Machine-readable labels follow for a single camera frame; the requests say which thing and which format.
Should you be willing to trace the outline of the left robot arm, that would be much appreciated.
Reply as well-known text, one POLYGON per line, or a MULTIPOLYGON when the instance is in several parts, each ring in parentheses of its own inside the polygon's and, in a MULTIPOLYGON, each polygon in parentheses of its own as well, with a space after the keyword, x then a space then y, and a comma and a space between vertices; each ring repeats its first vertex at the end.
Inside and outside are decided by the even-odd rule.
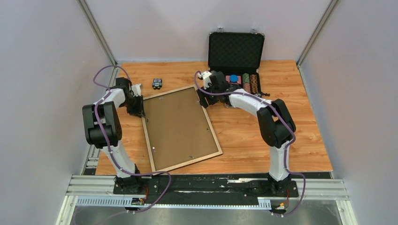
POLYGON ((117 109, 124 107, 132 116, 145 116, 142 84, 132 84, 127 78, 117 78, 114 87, 107 88, 105 95, 91 105, 82 108, 84 133, 88 144, 105 153, 116 170, 115 184, 126 187, 131 193, 143 190, 135 163, 128 157, 122 144, 122 126, 117 109))

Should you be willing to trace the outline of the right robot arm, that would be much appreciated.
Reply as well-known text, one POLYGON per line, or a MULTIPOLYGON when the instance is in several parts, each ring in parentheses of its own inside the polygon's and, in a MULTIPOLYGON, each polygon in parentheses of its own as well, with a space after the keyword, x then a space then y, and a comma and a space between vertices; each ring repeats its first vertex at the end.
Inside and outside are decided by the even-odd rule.
POLYGON ((203 82, 202 87, 195 85, 202 107, 221 102, 257 118, 261 137, 270 149, 269 192, 276 196, 285 192, 291 174, 288 167, 289 148, 296 140, 296 127, 286 104, 281 99, 267 100, 230 84, 222 72, 198 71, 193 80, 195 83, 197 80, 203 82))

